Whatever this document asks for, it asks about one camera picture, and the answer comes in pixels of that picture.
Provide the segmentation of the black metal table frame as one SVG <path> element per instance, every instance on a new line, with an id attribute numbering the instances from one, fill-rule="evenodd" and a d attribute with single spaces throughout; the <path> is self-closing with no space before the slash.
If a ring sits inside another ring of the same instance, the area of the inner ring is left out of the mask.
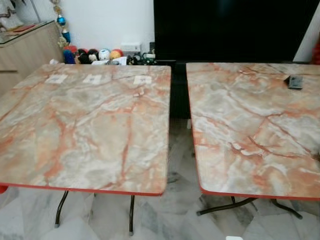
<path id="1" fill-rule="evenodd" d="M 60 222 L 60 217 L 61 217 L 61 212 L 63 205 L 66 201 L 67 195 L 69 194 L 69 191 L 66 190 L 64 194 L 62 195 L 62 198 L 60 202 L 58 203 L 57 210 L 55 213 L 55 222 L 54 222 L 54 228 L 58 228 L 61 224 Z M 134 209 L 135 209 L 135 195 L 130 196 L 130 208 L 129 208 L 129 222 L 128 222 L 128 233 L 131 236 L 134 236 L 135 231 L 134 231 Z"/>
<path id="2" fill-rule="evenodd" d="M 201 215 L 205 215 L 205 214 L 209 214 L 215 211 L 222 211 L 222 210 L 231 210 L 233 208 L 238 208 L 244 205 L 247 205 L 250 202 L 256 201 L 257 198 L 246 198 L 243 199 L 242 201 L 239 202 L 235 202 L 235 198 L 231 197 L 231 204 L 228 205 L 222 205 L 222 206 L 213 206 L 204 210 L 200 210 L 198 212 L 196 212 L 197 216 L 201 216 Z M 302 220 L 304 217 L 299 214 L 297 211 L 295 211 L 294 209 L 282 205 L 280 204 L 276 199 L 269 199 L 270 203 L 272 203 L 272 205 L 276 206 L 277 208 L 280 208 L 281 210 L 285 210 L 287 212 L 289 212 L 291 215 L 297 217 L 297 219 Z"/>

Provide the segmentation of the small golden trophy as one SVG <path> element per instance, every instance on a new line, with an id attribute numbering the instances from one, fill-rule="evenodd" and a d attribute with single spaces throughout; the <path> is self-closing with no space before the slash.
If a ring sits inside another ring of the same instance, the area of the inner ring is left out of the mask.
<path id="1" fill-rule="evenodd" d="M 69 42 L 66 40 L 66 38 L 64 38 L 63 36 L 60 36 L 60 37 L 58 38 L 57 45 L 58 45 L 61 49 L 63 49 L 63 48 L 65 48 L 66 46 L 69 45 Z"/>

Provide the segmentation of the blue toy figure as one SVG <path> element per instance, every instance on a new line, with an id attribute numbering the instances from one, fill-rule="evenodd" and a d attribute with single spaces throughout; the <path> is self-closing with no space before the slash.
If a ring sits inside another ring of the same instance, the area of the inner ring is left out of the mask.
<path id="1" fill-rule="evenodd" d="M 76 64 L 76 56 L 73 51 L 69 49 L 64 49 L 62 51 L 62 56 L 64 59 L 64 64 Z"/>

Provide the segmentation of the red plastic object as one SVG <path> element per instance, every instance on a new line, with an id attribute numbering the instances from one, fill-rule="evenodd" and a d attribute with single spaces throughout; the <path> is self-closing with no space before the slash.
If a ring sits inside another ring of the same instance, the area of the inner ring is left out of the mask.
<path id="1" fill-rule="evenodd" d="M 317 42 L 311 52 L 311 64 L 320 65 L 320 42 Z"/>

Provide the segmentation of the orange round toy figure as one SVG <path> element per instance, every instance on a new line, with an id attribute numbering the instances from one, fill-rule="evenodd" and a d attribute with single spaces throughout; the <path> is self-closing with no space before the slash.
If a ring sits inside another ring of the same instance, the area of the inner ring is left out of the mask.
<path id="1" fill-rule="evenodd" d="M 124 54 L 120 49 L 113 49 L 110 51 L 109 57 L 111 60 L 116 60 L 117 58 L 123 57 Z"/>

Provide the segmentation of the small dark grey box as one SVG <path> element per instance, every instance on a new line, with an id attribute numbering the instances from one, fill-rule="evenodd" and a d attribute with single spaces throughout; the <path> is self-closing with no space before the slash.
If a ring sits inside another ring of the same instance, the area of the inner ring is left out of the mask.
<path id="1" fill-rule="evenodd" d="M 283 82 L 290 90 L 302 90 L 304 84 L 304 76 L 302 75 L 288 75 Z"/>

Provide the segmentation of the light wooden cabinet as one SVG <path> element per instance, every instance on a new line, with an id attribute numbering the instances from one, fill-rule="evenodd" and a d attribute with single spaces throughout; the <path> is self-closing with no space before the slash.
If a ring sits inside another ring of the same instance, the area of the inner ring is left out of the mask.
<path id="1" fill-rule="evenodd" d="M 63 62 L 57 23 L 37 25 L 0 44 L 0 96 L 51 60 Z"/>

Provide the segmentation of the white paper label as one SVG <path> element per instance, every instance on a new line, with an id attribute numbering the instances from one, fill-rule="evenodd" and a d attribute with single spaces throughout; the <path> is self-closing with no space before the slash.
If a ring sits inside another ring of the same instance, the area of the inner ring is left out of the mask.
<path id="1" fill-rule="evenodd" d="M 153 78 L 149 75 L 136 75 L 133 85 L 148 85 L 153 83 Z"/>
<path id="2" fill-rule="evenodd" d="M 89 74 L 83 79 L 83 83 L 90 83 L 92 85 L 99 85 L 102 82 L 103 76 L 101 74 Z"/>
<path id="3" fill-rule="evenodd" d="M 68 78 L 67 74 L 52 74 L 45 80 L 45 83 L 62 84 L 66 78 Z"/>

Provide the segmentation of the blue trophy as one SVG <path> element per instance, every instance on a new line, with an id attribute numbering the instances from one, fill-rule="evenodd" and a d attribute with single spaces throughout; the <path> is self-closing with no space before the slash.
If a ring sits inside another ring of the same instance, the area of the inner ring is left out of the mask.
<path id="1" fill-rule="evenodd" d="M 67 29 L 66 18 L 64 18 L 64 16 L 62 16 L 62 14 L 58 14 L 56 22 L 57 22 L 58 26 L 61 27 L 62 37 L 66 40 L 67 44 L 70 44 L 71 43 L 71 35 L 70 35 L 69 30 Z"/>

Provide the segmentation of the white wall socket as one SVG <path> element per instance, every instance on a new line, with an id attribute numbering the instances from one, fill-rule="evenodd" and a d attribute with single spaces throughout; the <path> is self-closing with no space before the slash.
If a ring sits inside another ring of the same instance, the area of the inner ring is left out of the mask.
<path id="1" fill-rule="evenodd" d="M 141 42 L 123 42 L 119 48 L 125 54 L 135 54 L 142 52 Z"/>

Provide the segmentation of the black television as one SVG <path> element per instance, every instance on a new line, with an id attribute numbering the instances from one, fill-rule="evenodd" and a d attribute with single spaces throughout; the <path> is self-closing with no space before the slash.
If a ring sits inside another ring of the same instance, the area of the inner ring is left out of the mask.
<path id="1" fill-rule="evenodd" d="M 154 0 L 159 61 L 292 62 L 320 0 Z"/>

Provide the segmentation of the white round toy figure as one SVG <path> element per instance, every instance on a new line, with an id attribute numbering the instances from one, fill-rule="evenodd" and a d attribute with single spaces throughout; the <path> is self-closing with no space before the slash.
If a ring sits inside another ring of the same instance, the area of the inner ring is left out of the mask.
<path id="1" fill-rule="evenodd" d="M 98 59 L 100 61 L 108 61 L 111 59 L 111 51 L 109 49 L 101 49 L 98 51 Z"/>

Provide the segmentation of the dark green mug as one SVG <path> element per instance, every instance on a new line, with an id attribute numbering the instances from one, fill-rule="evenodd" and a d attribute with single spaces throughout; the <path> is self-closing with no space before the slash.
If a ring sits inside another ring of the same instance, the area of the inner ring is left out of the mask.
<path id="1" fill-rule="evenodd" d="M 156 55 L 151 53 L 144 53 L 141 56 L 141 66 L 155 66 L 157 64 Z"/>

